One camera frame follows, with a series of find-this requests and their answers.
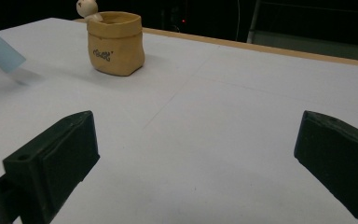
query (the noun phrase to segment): plush toy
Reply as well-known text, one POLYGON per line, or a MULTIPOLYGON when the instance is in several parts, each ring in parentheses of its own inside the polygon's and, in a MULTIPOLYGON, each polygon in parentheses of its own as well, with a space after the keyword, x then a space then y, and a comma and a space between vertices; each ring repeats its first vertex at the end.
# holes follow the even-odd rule
POLYGON ((78 0, 76 3, 77 13, 86 21, 102 21, 103 18, 98 13, 98 5, 95 0, 78 0))

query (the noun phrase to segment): dark background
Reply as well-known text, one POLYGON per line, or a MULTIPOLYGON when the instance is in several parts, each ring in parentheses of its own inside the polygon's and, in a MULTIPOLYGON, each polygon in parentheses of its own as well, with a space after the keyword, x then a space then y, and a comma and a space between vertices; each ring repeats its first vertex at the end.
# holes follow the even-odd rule
MULTIPOLYGON (((255 0, 239 2, 97 0, 99 11, 141 15, 144 27, 246 42, 255 0)), ((79 19, 76 0, 0 0, 0 30, 51 17, 79 19)), ((358 45, 358 0, 262 0, 257 18, 257 30, 358 45)))

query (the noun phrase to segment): brown fabric basket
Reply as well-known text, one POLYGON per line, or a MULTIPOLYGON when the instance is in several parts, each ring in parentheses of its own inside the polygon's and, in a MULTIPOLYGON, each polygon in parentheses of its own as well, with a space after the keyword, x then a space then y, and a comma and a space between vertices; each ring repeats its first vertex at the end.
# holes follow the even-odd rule
POLYGON ((89 21, 89 59, 95 69, 129 76, 145 62, 142 19, 127 12, 101 12, 102 21, 89 21))

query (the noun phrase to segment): white round toy head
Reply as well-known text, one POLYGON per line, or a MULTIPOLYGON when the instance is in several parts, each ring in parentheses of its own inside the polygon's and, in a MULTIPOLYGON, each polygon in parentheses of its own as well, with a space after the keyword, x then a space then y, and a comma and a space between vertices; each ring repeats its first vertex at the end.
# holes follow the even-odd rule
POLYGON ((78 0, 76 3, 77 13, 83 18, 98 12, 98 5, 95 0, 78 0))

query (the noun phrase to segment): white table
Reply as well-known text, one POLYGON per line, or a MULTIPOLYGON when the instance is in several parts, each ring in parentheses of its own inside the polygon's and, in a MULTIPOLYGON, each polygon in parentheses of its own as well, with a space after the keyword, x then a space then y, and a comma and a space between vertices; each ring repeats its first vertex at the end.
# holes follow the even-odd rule
POLYGON ((144 34, 145 66, 95 71, 86 24, 0 32, 2 159, 57 120, 94 113, 101 159, 52 223, 358 223, 294 158, 304 110, 358 128, 358 66, 144 34))

